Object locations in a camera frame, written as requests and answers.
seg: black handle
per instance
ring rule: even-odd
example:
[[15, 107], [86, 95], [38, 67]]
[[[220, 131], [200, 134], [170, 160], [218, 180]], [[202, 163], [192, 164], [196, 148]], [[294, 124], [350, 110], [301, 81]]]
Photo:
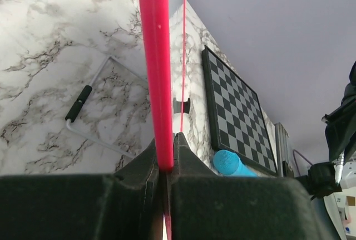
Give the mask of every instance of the black handle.
[[80, 110], [82, 110], [82, 107], [85, 103], [85, 101], [88, 99], [91, 91], [93, 88], [89, 85], [86, 85], [82, 92], [79, 94], [77, 100], [74, 102], [72, 105], [71, 109], [69, 110], [68, 114], [66, 115], [66, 120], [70, 119], [71, 122], [74, 122], [77, 116], [80, 113]]

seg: checkered board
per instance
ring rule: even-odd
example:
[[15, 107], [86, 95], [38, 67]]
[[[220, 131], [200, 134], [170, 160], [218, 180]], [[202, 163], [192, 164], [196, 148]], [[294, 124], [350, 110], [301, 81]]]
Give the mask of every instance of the checkered board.
[[202, 62], [212, 148], [233, 151], [244, 164], [276, 175], [257, 94], [207, 46]]

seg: blue mesh cylinder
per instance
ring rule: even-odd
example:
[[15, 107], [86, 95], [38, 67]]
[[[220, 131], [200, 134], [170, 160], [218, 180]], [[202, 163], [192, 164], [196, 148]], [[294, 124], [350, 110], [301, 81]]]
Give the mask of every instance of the blue mesh cylinder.
[[257, 177], [255, 173], [245, 167], [239, 156], [233, 152], [220, 150], [215, 153], [212, 162], [222, 175]]

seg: marble table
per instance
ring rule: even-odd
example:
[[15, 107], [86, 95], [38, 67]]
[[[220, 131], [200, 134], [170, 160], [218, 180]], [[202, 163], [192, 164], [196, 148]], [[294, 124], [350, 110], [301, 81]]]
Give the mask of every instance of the marble table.
[[[212, 170], [201, 50], [229, 65], [187, 3], [183, 132]], [[109, 173], [130, 159], [65, 128], [68, 110], [107, 55], [74, 127], [139, 154], [153, 139], [138, 0], [0, 1], [0, 174]], [[172, 98], [182, 90], [182, 7], [170, 18]], [[264, 113], [273, 151], [274, 125]], [[174, 132], [180, 114], [173, 116]]]

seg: pink cable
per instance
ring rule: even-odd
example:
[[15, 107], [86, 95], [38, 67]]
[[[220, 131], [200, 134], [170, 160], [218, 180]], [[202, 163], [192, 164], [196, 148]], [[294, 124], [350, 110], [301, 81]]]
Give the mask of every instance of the pink cable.
[[300, 176], [300, 171], [299, 171], [299, 167], [298, 167], [298, 163], [296, 162], [296, 159], [295, 159], [295, 153], [297, 153], [298, 155], [301, 156], [301, 158], [303, 158], [306, 162], [308, 162], [310, 165], [313, 165], [312, 162], [310, 162], [304, 155], [302, 155], [299, 151], [293, 149], [293, 158], [294, 158], [294, 163], [295, 163], [295, 166], [296, 166], [296, 170], [298, 171], [298, 174]]
[[183, 132], [183, 116], [184, 116], [184, 86], [185, 86], [185, 3], [186, 0], [183, 0], [183, 73], [182, 73], [182, 104], [181, 104], [181, 116], [180, 116], [180, 131]]
[[139, 0], [157, 162], [173, 168], [169, 0]]

